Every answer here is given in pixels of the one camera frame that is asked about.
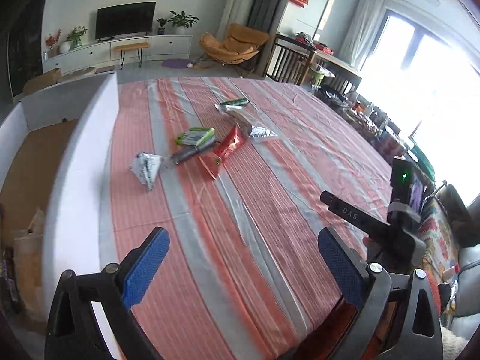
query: flower pot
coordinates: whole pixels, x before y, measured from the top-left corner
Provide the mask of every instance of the flower pot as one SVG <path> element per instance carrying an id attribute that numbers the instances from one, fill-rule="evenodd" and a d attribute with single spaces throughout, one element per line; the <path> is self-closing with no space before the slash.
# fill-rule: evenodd
<path id="1" fill-rule="evenodd" d="M 187 28 L 186 27 L 176 27 L 175 28 L 175 33 L 177 35 L 185 35 L 187 32 Z"/>
<path id="2" fill-rule="evenodd" d="M 76 49 L 82 45 L 82 40 L 80 38 L 71 41 L 72 49 Z"/>
<path id="3" fill-rule="evenodd" d="M 71 48 L 71 42 L 63 42 L 62 45 L 60 46 L 60 52 L 62 54 L 66 53 L 70 51 L 70 48 Z"/>
<path id="4" fill-rule="evenodd" d="M 59 54 L 58 46 L 53 46 L 50 50 L 47 51 L 49 58 L 53 58 Z"/>

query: window frame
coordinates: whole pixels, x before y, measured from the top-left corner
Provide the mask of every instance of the window frame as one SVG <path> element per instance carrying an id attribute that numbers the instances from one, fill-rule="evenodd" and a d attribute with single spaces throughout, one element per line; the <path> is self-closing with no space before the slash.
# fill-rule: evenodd
<path id="1" fill-rule="evenodd" d="M 399 14 L 399 13 L 393 11 L 393 10 L 387 9 L 385 15 L 383 16 L 382 22 L 380 24 L 380 28 L 379 28 L 376 36 L 375 36 L 373 44 L 370 48 L 370 51 L 368 52 L 368 55 L 367 55 L 365 61 L 363 62 L 363 65 L 362 65 L 361 69 L 363 69 L 363 66 L 365 65 L 365 62 L 367 62 L 367 60 L 377 50 L 378 44 L 380 43 L 380 40 L 382 39 L 383 33 L 385 32 L 385 29 L 386 29 L 386 26 L 388 24 L 388 20 L 390 19 L 390 17 L 397 17 L 398 19 L 403 20 L 406 23 L 408 23 L 408 24 L 410 24 L 411 26 L 414 27 L 414 32 L 413 32 L 412 38 L 410 39 L 409 46 L 406 49 L 405 56 L 403 58 L 403 61 L 402 61 L 401 67 L 400 67 L 402 70 L 408 69 L 410 67 L 410 65 L 412 64 L 412 61 L 413 61 L 415 55 L 417 54 L 417 50 L 418 50 L 418 48 L 420 46 L 420 43 L 422 42 L 422 39 L 423 39 L 424 36 L 429 36 L 429 37 L 435 39 L 436 41 L 441 42 L 441 43 L 448 46 L 448 44 L 443 39 L 441 39 L 438 35 L 435 35 L 433 32 L 427 30 L 425 27 L 423 27 L 422 25 L 420 25 L 416 21 L 413 21 L 413 20 L 409 19 L 408 17 L 406 17 L 402 14 Z"/>

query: television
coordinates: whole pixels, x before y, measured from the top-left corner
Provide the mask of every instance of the television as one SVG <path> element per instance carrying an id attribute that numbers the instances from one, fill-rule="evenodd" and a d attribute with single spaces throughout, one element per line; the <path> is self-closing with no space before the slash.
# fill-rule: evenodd
<path id="1" fill-rule="evenodd" d="M 151 32 L 155 2 L 115 5 L 97 11 L 95 39 Z"/>

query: blue gripper pad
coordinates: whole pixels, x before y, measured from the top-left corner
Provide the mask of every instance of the blue gripper pad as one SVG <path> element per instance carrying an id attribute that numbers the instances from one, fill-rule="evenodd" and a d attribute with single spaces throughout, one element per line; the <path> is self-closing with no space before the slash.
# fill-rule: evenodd
<path id="1" fill-rule="evenodd" d="M 158 267 L 162 264 L 170 246 L 170 237 L 167 230 L 160 230 L 150 241 L 145 251 L 133 265 L 123 283 L 121 300 L 130 310 L 134 304 L 142 301 L 143 296 L 150 286 Z"/>
<path id="2" fill-rule="evenodd" d="M 331 231 L 334 232 L 324 228 L 318 234 L 318 251 L 335 278 L 345 301 L 360 311 L 364 304 L 364 278 L 350 259 L 350 249 L 336 234 L 335 239 Z"/>

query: metal screw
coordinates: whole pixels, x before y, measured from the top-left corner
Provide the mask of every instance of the metal screw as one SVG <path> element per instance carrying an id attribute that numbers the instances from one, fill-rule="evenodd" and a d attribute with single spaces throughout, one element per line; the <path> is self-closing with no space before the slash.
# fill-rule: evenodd
<path id="1" fill-rule="evenodd" d="M 419 279 L 424 279 L 424 278 L 427 277 L 427 274 L 425 273 L 425 271 L 423 269 L 416 269 L 415 274 L 417 275 L 417 278 L 419 278 Z"/>
<path id="2" fill-rule="evenodd" d="M 73 271 L 71 269 L 67 269 L 66 271 L 63 271 L 63 273 L 61 274 L 62 276 L 62 279 L 68 279 L 68 278 L 71 278 L 71 276 L 73 275 Z"/>
<path id="3" fill-rule="evenodd" d="M 376 274 L 379 274 L 381 271 L 383 271 L 383 267 L 380 264 L 378 264 L 377 262 L 372 262 L 370 264 L 370 270 L 372 272 L 375 272 Z"/>
<path id="4" fill-rule="evenodd" d="M 118 270 L 119 270 L 119 265 L 116 262 L 111 262 L 109 265 L 105 267 L 105 271 L 108 274 L 114 274 Z"/>

